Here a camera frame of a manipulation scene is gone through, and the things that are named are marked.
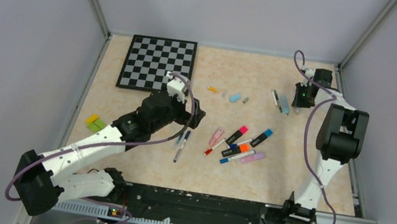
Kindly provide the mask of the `small yellow pen cap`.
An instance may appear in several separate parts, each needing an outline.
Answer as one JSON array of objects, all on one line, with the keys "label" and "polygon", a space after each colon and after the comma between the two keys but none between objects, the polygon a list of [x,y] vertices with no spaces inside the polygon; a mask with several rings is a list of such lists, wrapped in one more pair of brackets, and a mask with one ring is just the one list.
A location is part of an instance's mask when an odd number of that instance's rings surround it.
[{"label": "small yellow pen cap", "polygon": [[218,92],[218,91],[217,91],[214,87],[212,87],[212,86],[207,87],[207,89],[208,89],[209,91],[211,91],[211,92],[214,92],[214,93]]}]

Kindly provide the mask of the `green gel pen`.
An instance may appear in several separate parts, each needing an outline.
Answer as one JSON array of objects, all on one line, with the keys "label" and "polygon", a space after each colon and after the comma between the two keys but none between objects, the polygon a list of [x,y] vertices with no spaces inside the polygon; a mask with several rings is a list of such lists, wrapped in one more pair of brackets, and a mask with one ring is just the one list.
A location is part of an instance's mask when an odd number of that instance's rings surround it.
[{"label": "green gel pen", "polygon": [[279,95],[276,92],[276,90],[274,90],[274,92],[275,92],[275,98],[276,98],[276,103],[277,103],[276,106],[279,108],[280,113],[283,113],[283,107],[281,105],[281,102],[280,102],[280,99],[279,99]]}]

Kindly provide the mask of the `light blue correction tape pen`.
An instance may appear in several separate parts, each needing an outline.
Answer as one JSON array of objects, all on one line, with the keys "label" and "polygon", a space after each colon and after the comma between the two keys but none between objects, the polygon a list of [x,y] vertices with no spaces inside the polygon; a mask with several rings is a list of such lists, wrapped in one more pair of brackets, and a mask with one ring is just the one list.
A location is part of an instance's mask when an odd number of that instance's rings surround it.
[{"label": "light blue correction tape pen", "polygon": [[286,96],[283,94],[281,95],[281,104],[282,104],[281,106],[282,106],[284,113],[286,115],[289,115],[289,113],[290,113],[289,104],[288,104]]}]

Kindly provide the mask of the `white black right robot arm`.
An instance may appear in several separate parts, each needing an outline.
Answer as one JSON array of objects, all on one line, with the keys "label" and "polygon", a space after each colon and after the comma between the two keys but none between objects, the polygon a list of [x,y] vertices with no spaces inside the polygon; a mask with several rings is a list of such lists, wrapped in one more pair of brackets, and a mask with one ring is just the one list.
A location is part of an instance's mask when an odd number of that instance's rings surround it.
[{"label": "white black right robot arm", "polygon": [[346,102],[331,88],[332,72],[302,67],[302,82],[297,83],[293,107],[323,106],[326,116],[316,138],[316,164],[310,176],[291,194],[279,215],[280,224],[313,224],[324,189],[333,176],[350,160],[359,156],[367,130],[369,114]]}]

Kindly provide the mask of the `teal gel pen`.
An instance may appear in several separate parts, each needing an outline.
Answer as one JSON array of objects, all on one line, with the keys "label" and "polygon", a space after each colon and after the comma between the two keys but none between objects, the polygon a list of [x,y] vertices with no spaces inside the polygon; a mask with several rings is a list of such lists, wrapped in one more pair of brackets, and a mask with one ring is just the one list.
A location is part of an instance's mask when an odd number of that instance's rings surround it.
[{"label": "teal gel pen", "polygon": [[179,146],[180,142],[181,142],[182,139],[183,139],[183,136],[184,136],[184,132],[182,132],[182,133],[177,137],[176,142],[174,142],[174,146],[175,146],[175,147],[178,147],[178,146]]}]

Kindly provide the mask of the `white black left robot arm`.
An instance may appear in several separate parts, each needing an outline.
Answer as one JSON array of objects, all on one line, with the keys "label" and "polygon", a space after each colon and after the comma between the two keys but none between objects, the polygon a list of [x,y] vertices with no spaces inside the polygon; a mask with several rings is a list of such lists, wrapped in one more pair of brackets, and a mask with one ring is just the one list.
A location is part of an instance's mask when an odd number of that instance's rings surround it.
[{"label": "white black left robot arm", "polygon": [[184,95],[156,91],[133,112],[78,142],[41,154],[26,151],[7,190],[16,189],[16,200],[29,216],[44,214],[57,203],[84,197],[105,197],[108,202],[117,202],[124,194],[123,179],[117,170],[84,175],[79,170],[110,155],[153,144],[152,134],[171,123],[196,129],[206,112],[200,109],[198,99],[193,99],[192,110],[187,111],[186,105]]}]

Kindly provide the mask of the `yellow capped white pen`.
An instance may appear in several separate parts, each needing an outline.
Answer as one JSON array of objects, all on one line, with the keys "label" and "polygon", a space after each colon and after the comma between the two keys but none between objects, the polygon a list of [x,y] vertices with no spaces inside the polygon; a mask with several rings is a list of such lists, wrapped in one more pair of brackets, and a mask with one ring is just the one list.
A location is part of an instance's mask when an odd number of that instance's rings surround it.
[{"label": "yellow capped white pen", "polygon": [[274,105],[275,105],[276,107],[278,107],[279,102],[278,102],[277,92],[276,92],[275,90],[272,89],[272,90],[271,90],[271,94],[272,94],[272,96],[273,96]]}]

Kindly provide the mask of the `dark blue capped pen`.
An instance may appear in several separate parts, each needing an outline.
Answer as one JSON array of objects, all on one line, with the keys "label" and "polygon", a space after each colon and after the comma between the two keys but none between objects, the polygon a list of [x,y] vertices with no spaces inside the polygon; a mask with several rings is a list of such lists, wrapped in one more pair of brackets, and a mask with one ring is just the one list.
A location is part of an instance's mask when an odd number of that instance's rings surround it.
[{"label": "dark blue capped pen", "polygon": [[174,161],[173,161],[174,163],[177,163],[177,161],[178,161],[180,155],[182,154],[183,148],[185,147],[185,144],[187,143],[187,140],[188,140],[188,138],[189,138],[190,135],[191,135],[191,131],[188,130],[188,131],[185,133],[185,136],[183,137],[182,142],[181,142],[181,144],[180,144],[180,146],[179,146],[179,148],[178,148],[178,150],[177,150],[177,153],[176,153],[176,155],[175,155],[175,157],[174,157]]}]

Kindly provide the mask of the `light blue tape cap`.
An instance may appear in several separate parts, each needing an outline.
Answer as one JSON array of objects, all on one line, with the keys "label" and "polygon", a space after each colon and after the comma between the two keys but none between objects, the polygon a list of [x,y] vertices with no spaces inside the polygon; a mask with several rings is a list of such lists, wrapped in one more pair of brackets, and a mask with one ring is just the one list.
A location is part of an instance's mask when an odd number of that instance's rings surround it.
[{"label": "light blue tape cap", "polygon": [[232,96],[230,96],[229,101],[231,103],[235,103],[235,102],[239,101],[240,98],[241,98],[240,94],[233,94]]}]

